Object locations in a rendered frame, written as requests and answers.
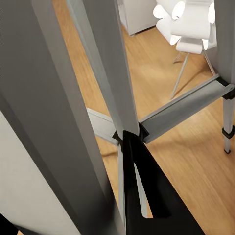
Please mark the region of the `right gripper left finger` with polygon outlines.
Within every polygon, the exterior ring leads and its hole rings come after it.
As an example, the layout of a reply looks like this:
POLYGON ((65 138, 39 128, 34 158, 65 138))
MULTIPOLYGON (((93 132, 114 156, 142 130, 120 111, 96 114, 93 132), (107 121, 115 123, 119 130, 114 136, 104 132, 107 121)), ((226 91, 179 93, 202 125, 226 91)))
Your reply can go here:
POLYGON ((0 213, 0 235, 17 235, 19 230, 0 213))

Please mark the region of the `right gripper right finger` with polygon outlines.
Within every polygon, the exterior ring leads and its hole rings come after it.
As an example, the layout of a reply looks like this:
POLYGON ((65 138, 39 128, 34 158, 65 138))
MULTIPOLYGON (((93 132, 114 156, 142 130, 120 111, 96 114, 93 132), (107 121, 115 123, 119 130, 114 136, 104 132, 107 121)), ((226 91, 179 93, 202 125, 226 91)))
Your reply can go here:
POLYGON ((142 139, 123 131, 126 235, 206 235, 142 139), (134 163, 153 218, 142 216, 134 163))

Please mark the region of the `camera tripod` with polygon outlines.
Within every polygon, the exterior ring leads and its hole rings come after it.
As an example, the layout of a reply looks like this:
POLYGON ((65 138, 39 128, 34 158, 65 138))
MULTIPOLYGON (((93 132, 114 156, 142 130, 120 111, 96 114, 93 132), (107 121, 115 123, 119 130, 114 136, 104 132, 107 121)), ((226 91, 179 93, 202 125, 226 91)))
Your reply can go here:
POLYGON ((0 213, 24 235, 126 235, 124 130, 149 144, 223 97, 231 152, 235 0, 214 0, 218 74, 140 120, 118 0, 65 2, 111 117, 85 106, 52 1, 0 0, 0 213), (96 137, 118 147, 118 205, 96 137))

